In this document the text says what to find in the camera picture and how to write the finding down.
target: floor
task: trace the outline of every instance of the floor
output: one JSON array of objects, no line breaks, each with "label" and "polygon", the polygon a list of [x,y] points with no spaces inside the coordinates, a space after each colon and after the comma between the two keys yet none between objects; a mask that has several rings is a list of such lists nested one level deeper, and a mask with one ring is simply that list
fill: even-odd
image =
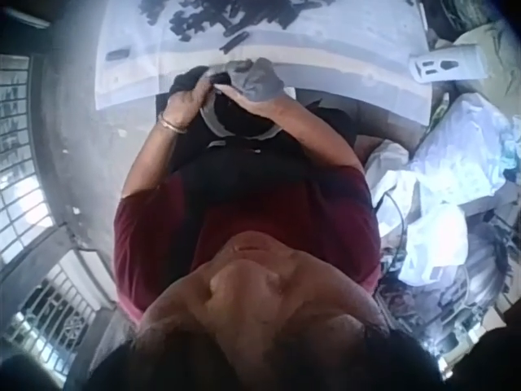
[{"label": "floor", "polygon": [[[80,244],[111,259],[120,189],[154,124],[155,103],[150,97],[94,109],[94,64],[106,4],[107,0],[72,0],[51,27],[42,107],[67,221]],[[383,109],[315,91],[299,93],[304,102],[320,98],[324,106],[343,108],[357,118],[363,134],[393,139],[410,151],[422,137],[419,125]]]}]

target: red shirt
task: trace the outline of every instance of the red shirt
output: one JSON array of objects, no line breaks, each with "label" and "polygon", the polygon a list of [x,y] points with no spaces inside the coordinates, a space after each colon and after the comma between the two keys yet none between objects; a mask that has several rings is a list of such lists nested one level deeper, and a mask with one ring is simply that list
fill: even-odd
[{"label": "red shirt", "polygon": [[[175,235],[186,218],[182,178],[123,199],[114,221],[120,304],[135,322],[163,292]],[[240,232],[260,231],[337,267],[368,292],[380,276],[380,238],[366,180],[350,167],[210,208],[192,270]]]}]

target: bangle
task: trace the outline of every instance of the bangle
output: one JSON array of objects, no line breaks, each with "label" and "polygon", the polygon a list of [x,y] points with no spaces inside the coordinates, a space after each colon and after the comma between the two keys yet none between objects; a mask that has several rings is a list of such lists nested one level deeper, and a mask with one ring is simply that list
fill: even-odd
[{"label": "bangle", "polygon": [[166,128],[168,130],[172,130],[174,133],[177,133],[177,134],[185,134],[187,132],[186,128],[185,129],[178,128],[178,127],[172,125],[170,122],[166,121],[164,119],[163,113],[164,112],[160,112],[160,114],[157,116],[157,120],[159,121],[161,126],[163,126],[164,128]]}]

